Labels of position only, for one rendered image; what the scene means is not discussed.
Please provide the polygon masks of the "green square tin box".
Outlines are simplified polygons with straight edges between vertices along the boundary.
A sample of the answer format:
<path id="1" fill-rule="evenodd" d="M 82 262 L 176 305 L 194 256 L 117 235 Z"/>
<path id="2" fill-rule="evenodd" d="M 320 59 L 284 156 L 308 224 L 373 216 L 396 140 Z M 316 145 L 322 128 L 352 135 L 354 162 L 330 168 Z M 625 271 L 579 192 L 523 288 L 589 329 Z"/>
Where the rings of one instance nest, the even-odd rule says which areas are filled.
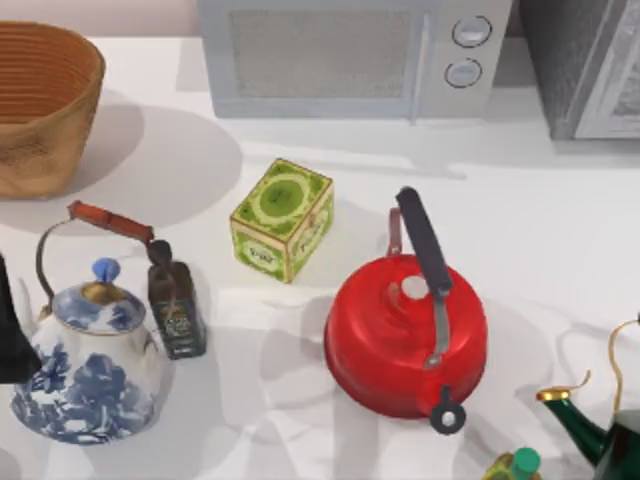
<path id="1" fill-rule="evenodd" d="M 237 260 L 290 283 L 333 222 L 331 178 L 278 158 L 230 216 Z"/>

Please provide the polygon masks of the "red kettle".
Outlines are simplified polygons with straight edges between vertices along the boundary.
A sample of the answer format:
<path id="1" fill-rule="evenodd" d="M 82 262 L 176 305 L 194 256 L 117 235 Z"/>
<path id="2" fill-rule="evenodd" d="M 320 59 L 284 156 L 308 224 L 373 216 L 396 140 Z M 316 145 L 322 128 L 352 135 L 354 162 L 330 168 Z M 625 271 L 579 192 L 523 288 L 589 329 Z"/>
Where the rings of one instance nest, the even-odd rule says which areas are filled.
<path id="1" fill-rule="evenodd" d="M 326 364 L 364 407 L 426 418 L 451 435 L 485 370 L 488 321 L 473 287 L 447 265 L 418 192 L 404 187 L 396 201 L 386 255 L 354 271 L 334 298 Z"/>

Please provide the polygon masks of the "dark glass bottle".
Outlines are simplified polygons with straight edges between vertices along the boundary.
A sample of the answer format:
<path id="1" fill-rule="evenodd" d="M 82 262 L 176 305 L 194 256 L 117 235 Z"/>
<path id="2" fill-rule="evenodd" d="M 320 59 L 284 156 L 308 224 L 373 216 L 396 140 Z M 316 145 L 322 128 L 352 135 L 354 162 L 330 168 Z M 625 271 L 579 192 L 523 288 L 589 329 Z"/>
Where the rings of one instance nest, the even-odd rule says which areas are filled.
<path id="1" fill-rule="evenodd" d="M 173 259 L 170 244 L 153 240 L 147 246 L 148 301 L 167 355 L 172 360 L 206 353 L 206 327 L 197 305 L 191 272 Z"/>

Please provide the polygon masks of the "pale microwave oven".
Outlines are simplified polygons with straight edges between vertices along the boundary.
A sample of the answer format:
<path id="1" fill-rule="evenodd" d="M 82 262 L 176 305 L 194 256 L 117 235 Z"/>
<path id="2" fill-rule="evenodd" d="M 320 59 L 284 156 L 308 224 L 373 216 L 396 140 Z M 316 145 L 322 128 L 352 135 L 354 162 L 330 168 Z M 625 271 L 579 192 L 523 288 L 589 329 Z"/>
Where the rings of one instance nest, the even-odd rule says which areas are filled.
<path id="1" fill-rule="evenodd" d="M 209 89 L 221 118 L 409 120 L 422 21 L 429 42 L 419 120 L 479 117 L 488 101 L 512 0 L 198 0 Z M 458 20 L 485 16 L 492 34 L 462 48 Z M 481 79 L 456 89 L 447 66 L 477 60 Z"/>

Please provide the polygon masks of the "round microwave knob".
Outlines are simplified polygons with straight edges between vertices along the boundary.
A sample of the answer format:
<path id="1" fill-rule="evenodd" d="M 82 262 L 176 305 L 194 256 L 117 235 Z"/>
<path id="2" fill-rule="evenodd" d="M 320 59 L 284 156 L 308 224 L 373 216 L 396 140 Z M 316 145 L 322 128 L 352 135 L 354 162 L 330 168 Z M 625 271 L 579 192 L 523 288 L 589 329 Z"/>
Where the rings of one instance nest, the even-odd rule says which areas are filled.
<path id="1" fill-rule="evenodd" d="M 472 58 L 464 58 L 447 66 L 444 80 L 452 88 L 465 89 L 475 85 L 482 77 L 481 64 Z"/>
<path id="2" fill-rule="evenodd" d="M 492 24 L 481 15 L 458 20 L 452 30 L 454 42 L 462 48 L 475 48 L 485 43 L 492 34 Z"/>

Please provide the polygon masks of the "blue and white teapot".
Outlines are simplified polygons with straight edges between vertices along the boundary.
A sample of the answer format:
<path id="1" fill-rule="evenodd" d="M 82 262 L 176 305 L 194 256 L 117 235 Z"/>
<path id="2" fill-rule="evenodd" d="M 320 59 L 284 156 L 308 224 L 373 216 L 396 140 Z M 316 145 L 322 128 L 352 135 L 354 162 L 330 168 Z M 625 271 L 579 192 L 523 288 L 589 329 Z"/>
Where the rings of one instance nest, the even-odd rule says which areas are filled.
<path id="1" fill-rule="evenodd" d="M 77 445 L 98 445 L 144 430 L 153 420 L 164 358 L 144 325 L 146 308 L 116 279 L 113 258 L 93 279 L 54 290 L 44 272 L 48 236 L 35 269 L 47 302 L 29 339 L 40 368 L 14 388 L 14 416 L 29 430 Z"/>

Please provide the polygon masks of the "yellow bottle with green cap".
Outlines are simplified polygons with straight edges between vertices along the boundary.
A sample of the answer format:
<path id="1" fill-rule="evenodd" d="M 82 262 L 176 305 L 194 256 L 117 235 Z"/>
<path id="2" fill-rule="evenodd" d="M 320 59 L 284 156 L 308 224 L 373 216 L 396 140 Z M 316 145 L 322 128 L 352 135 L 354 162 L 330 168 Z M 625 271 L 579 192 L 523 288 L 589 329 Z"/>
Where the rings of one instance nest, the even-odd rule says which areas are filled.
<path id="1" fill-rule="evenodd" d="M 543 480 L 539 473 L 541 458 L 538 452 L 522 447 L 501 454 L 487 469 L 481 480 Z"/>

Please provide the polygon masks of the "woven wooden basket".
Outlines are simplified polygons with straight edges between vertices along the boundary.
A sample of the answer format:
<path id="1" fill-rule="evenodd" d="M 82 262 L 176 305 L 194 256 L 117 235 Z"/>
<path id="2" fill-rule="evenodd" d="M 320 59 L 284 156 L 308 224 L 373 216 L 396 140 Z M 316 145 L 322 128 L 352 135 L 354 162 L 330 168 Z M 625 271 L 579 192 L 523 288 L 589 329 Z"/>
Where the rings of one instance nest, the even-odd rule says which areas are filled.
<path id="1" fill-rule="evenodd" d="M 0 20 L 0 198 L 56 195 L 84 153 L 106 62 L 82 35 Z"/>

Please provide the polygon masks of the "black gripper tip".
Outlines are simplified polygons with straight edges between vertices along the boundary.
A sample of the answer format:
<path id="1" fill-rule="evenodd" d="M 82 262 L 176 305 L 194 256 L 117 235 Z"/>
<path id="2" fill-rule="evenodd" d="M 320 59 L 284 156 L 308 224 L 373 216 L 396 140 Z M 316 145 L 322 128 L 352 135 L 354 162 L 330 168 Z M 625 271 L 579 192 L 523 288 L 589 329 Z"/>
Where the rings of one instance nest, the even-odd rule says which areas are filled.
<path id="1" fill-rule="evenodd" d="M 4 256 L 0 254 L 0 384 L 21 384 L 42 367 L 15 311 Z"/>

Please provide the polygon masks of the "dark green kettle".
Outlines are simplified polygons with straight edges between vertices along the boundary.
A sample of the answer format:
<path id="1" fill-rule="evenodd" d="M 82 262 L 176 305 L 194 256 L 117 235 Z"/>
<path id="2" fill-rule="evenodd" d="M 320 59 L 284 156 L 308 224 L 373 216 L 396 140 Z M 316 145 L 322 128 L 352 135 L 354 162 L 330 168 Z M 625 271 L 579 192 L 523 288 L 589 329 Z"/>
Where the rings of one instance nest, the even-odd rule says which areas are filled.
<path id="1" fill-rule="evenodd" d="M 590 372 L 575 387 L 552 386 L 536 393 L 536 400 L 551 411 L 576 448 L 594 468 L 592 480 L 640 480 L 640 408 L 621 408 L 624 377 L 616 358 L 617 337 L 624 328 L 631 325 L 640 326 L 640 314 L 636 319 L 617 326 L 608 338 L 609 365 L 616 380 L 608 428 L 603 429 L 592 422 L 571 399 L 571 393 L 589 381 Z"/>

